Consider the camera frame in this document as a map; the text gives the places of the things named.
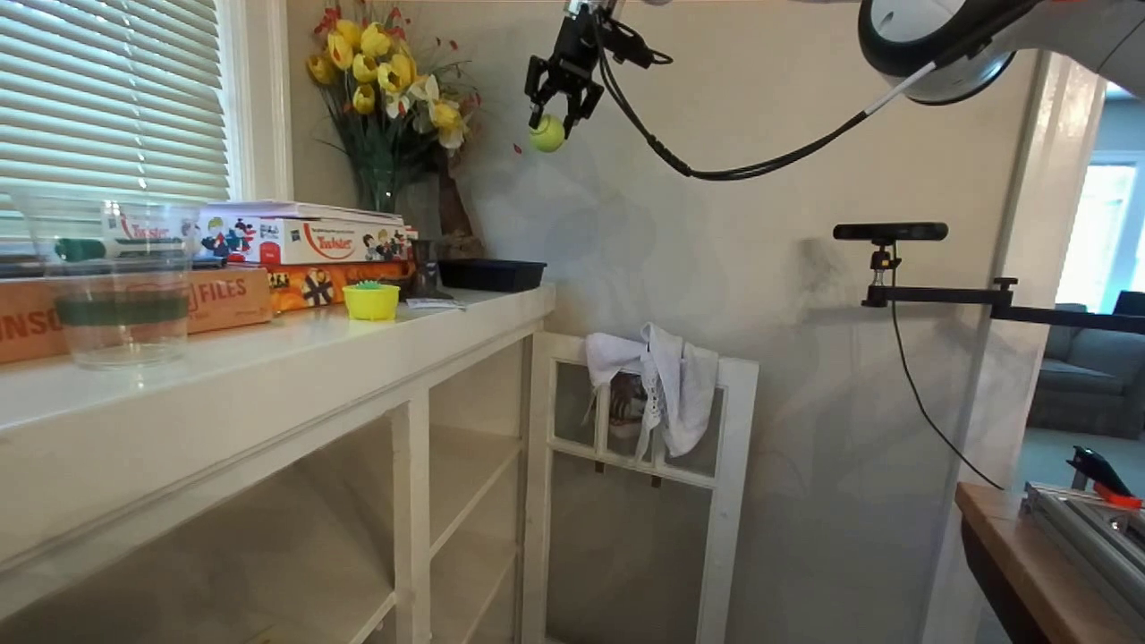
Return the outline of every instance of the white cloth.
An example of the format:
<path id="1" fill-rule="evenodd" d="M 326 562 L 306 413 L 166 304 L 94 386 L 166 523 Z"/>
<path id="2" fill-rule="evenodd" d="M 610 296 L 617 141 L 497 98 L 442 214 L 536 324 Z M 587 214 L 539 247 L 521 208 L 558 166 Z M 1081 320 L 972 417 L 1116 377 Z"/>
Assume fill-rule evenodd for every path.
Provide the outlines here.
<path id="1" fill-rule="evenodd" d="M 653 431 L 663 432 L 671 457 L 689 456 L 701 443 L 719 386 L 714 350 L 684 345 L 657 327 L 642 327 L 641 341 L 589 334 L 587 372 L 598 400 L 617 372 L 641 377 L 646 403 L 641 420 L 642 438 L 636 457 L 642 457 L 646 432 Z"/>

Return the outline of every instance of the shelf compartment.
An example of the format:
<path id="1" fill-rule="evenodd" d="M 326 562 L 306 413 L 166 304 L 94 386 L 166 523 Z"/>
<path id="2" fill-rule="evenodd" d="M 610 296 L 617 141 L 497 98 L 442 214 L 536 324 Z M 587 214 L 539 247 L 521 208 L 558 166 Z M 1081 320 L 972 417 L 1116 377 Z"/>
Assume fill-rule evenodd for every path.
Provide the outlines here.
<path id="1" fill-rule="evenodd" d="M 517 463 L 516 438 L 440 431 L 428 432 L 428 533 L 435 557 L 497 481 Z"/>
<path id="2" fill-rule="evenodd" d="M 0 640 L 361 644 L 394 606 L 376 538 L 290 469 L 30 606 Z"/>
<path id="3" fill-rule="evenodd" d="M 431 562 L 431 640 L 465 644 L 516 568 L 516 543 L 461 533 Z"/>

